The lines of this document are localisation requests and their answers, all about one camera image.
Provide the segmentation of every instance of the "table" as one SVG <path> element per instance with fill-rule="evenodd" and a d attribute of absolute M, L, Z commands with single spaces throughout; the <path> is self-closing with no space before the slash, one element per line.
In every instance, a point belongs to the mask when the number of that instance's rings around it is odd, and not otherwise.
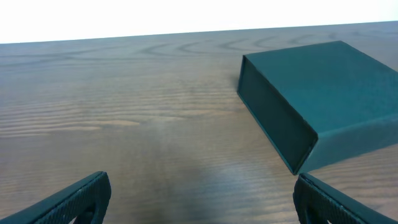
<path fill-rule="evenodd" d="M 236 94 L 241 57 L 332 40 L 398 70 L 398 22 L 0 45 L 0 218 L 105 170 L 105 223 L 298 223 L 297 177 Z M 397 160 L 311 174 L 398 220 Z"/>

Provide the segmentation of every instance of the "green box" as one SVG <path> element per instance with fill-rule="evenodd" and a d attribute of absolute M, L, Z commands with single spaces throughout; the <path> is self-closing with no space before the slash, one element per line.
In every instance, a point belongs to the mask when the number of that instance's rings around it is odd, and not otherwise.
<path fill-rule="evenodd" d="M 238 94 L 293 174 L 398 142 L 398 73 L 342 41 L 244 55 Z"/>

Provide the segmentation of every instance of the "box side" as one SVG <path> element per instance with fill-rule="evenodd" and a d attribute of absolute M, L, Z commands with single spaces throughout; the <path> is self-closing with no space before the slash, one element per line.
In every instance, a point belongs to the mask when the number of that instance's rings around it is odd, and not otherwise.
<path fill-rule="evenodd" d="M 244 56 L 238 95 L 293 174 L 313 145 L 316 132 Z"/>
<path fill-rule="evenodd" d="M 321 133 L 298 172 L 309 172 L 397 143 L 398 115 Z"/>

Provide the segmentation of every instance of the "wooden surface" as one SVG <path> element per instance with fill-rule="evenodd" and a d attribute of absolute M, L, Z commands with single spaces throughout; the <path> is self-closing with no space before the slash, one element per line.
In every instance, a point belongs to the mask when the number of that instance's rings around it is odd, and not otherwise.
<path fill-rule="evenodd" d="M 298 223 L 297 177 L 236 94 L 241 57 L 332 40 L 398 70 L 398 22 L 0 45 L 0 218 L 105 170 L 105 223 Z M 397 160 L 311 174 L 398 220 Z"/>

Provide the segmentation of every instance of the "wood grain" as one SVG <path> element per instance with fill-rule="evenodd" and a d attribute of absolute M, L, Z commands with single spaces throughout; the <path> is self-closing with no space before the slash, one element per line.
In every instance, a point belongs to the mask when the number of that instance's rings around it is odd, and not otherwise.
<path fill-rule="evenodd" d="M 298 223 L 297 177 L 236 94 L 241 57 L 332 40 L 398 70 L 398 22 L 0 45 L 0 218 L 105 170 L 105 223 Z M 398 220 L 397 160 L 312 174 Z"/>

